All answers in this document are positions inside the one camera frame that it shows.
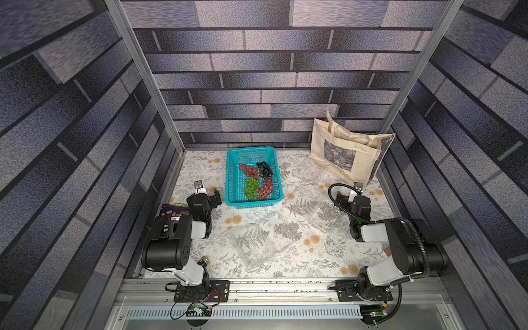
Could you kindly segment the green grape bunch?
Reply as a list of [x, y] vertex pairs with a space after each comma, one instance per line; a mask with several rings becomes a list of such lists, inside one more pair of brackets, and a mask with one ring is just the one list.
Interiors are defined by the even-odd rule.
[[258, 201], [258, 189], [260, 188], [259, 180], [256, 178], [248, 178], [246, 180], [245, 195], [249, 201]]

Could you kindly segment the teal plastic basket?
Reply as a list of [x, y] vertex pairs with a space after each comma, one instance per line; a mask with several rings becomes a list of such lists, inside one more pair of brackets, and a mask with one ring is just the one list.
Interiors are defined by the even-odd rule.
[[225, 177], [228, 206], [255, 208], [273, 206], [283, 200], [279, 163], [272, 147], [228, 151]]

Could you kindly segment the red grape bunch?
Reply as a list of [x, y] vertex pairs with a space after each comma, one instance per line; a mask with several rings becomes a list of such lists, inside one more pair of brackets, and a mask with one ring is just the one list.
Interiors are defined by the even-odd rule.
[[256, 179], [258, 180], [260, 178], [259, 176], [259, 172], [257, 170], [256, 167], [254, 166], [248, 166], [246, 164], [242, 164], [240, 163], [239, 164], [239, 170], [243, 172], [243, 174], [248, 177], [248, 178], [252, 178], [252, 179]]
[[267, 199], [273, 191], [273, 183], [270, 177], [266, 177], [263, 181], [263, 185], [257, 189], [257, 197], [260, 200]]

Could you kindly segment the clear clamshell container front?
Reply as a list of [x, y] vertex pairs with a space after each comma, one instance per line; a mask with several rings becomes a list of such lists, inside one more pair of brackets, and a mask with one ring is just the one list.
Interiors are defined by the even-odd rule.
[[249, 224], [232, 233], [234, 248], [247, 269], [259, 267], [301, 238], [300, 232], [284, 221]]

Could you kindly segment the clear clamshell container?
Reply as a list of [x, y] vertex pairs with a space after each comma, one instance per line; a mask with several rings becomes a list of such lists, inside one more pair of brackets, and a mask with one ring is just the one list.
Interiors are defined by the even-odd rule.
[[327, 169], [311, 158], [297, 159], [292, 165], [291, 175], [297, 180], [318, 183], [327, 174]]
[[326, 234], [347, 235], [349, 232], [349, 217], [328, 199], [316, 202], [310, 216], [309, 223]]
[[259, 267], [301, 238], [300, 232], [284, 221], [249, 224], [232, 233], [234, 248], [247, 269]]

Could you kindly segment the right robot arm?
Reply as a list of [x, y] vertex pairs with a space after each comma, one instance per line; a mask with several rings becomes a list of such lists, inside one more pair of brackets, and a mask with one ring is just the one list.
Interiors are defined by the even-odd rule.
[[448, 256], [423, 219], [372, 220], [371, 200], [358, 186], [332, 184], [328, 196], [349, 217], [349, 231], [356, 242], [386, 243], [391, 250], [384, 260], [361, 268], [356, 278], [337, 280], [329, 287], [339, 301], [386, 303], [393, 299], [393, 288], [447, 268]]

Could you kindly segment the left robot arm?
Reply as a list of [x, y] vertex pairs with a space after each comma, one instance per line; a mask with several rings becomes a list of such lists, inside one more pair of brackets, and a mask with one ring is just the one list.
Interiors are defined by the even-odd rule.
[[150, 272], [170, 273], [176, 277], [165, 290], [174, 294], [177, 303], [219, 304], [223, 296], [211, 283], [207, 259], [196, 262], [191, 258], [194, 240], [207, 239], [213, 229], [212, 210], [222, 204], [217, 189], [209, 193], [201, 181], [194, 183], [195, 192], [186, 202], [188, 214], [171, 216], [166, 213], [155, 218], [144, 240], [141, 253], [143, 268]]

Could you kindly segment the purple snack bag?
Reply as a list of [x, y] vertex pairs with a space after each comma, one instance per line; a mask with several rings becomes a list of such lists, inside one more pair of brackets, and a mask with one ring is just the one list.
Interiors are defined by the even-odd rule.
[[192, 215], [191, 208], [182, 203], [165, 203], [162, 205], [159, 215], [169, 217], [181, 217], [183, 215]]

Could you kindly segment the clear clamshell container right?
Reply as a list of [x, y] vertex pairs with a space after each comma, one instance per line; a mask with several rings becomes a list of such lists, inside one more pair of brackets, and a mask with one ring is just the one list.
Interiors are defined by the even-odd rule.
[[326, 234], [347, 235], [349, 232], [349, 217], [328, 199], [316, 202], [310, 216], [309, 223]]

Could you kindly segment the beige canvas tote bag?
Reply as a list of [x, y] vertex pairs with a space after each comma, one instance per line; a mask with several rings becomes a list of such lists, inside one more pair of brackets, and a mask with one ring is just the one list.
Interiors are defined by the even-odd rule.
[[348, 184], [368, 186], [396, 135], [354, 133], [327, 114], [326, 120], [313, 121], [309, 158]]

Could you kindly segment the clear clamshell container back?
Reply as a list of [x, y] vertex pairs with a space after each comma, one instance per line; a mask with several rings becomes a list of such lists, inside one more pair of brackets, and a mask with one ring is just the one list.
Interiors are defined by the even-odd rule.
[[297, 180], [318, 183], [327, 174], [327, 169], [311, 158], [297, 159], [292, 165], [291, 175]]

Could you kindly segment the floral tablecloth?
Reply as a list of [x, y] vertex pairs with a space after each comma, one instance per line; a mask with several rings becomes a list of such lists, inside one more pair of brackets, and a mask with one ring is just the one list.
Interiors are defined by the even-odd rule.
[[[223, 203], [212, 211], [213, 229], [207, 239], [194, 240], [191, 258], [208, 257], [209, 275], [213, 278], [349, 278], [367, 265], [390, 256], [388, 244], [358, 243], [350, 232], [326, 234], [313, 227], [308, 217], [316, 202], [328, 199], [328, 188], [339, 184], [333, 173], [318, 183], [297, 180], [292, 165], [309, 158], [307, 151], [280, 150], [277, 153], [283, 200], [273, 206], [237, 209]], [[267, 221], [292, 224], [301, 238], [259, 267], [247, 269], [235, 250], [232, 233], [249, 224]]]

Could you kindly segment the black grape bunch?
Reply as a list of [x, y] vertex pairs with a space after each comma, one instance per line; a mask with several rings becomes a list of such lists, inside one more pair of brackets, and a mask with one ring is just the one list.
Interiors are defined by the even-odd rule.
[[273, 171], [267, 162], [257, 162], [257, 170], [262, 178], [271, 178], [273, 176]]

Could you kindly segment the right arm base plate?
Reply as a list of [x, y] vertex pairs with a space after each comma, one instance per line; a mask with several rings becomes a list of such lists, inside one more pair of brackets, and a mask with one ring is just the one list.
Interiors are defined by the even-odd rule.
[[336, 280], [335, 284], [328, 288], [335, 291], [340, 302], [389, 302], [393, 300], [393, 294], [387, 286], [374, 286], [370, 283], [357, 283], [356, 280]]

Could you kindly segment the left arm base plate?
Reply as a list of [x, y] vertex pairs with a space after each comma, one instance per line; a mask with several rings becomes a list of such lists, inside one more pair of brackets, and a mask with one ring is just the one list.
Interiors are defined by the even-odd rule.
[[175, 303], [226, 303], [229, 300], [230, 284], [228, 280], [211, 280], [198, 286], [180, 285], [173, 300]]

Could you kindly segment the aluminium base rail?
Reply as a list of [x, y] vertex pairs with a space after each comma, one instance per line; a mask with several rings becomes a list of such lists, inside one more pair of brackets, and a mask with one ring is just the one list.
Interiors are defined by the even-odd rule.
[[183, 313], [166, 279], [124, 280], [105, 329], [464, 329], [437, 277], [376, 300], [332, 291], [335, 279], [231, 279], [210, 316]]

